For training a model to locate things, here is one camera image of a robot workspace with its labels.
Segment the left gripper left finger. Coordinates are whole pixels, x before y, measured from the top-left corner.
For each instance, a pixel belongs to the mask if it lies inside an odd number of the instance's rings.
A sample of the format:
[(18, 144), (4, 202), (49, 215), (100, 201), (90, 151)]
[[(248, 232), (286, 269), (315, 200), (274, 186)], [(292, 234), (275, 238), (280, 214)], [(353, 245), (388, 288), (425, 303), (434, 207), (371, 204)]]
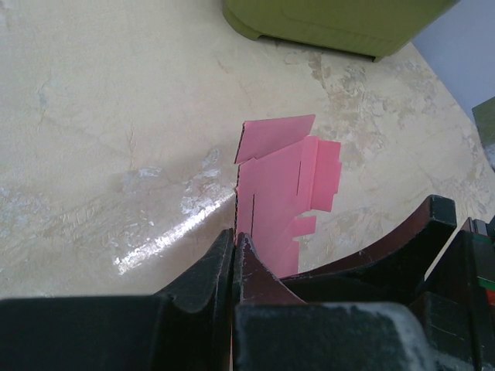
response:
[(3, 370), (226, 370), (234, 237), (147, 295), (1, 302)]

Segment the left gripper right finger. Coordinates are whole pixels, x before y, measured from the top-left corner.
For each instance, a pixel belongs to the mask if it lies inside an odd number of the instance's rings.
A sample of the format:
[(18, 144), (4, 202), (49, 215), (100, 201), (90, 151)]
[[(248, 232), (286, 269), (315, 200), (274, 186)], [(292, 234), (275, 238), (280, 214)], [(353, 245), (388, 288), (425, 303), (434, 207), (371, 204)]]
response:
[(237, 238), (236, 370), (492, 370), (494, 224), (429, 196), (368, 247), (278, 278)]

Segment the pink paper box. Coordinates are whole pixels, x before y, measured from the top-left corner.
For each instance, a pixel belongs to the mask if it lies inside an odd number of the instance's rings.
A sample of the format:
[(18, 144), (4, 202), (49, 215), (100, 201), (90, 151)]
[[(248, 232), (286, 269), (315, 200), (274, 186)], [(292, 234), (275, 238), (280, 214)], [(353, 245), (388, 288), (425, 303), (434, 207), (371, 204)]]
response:
[(341, 145), (311, 135), (315, 118), (246, 121), (237, 149), (235, 229), (278, 278), (297, 274), (297, 239), (316, 231), (307, 212), (331, 211), (339, 189)]

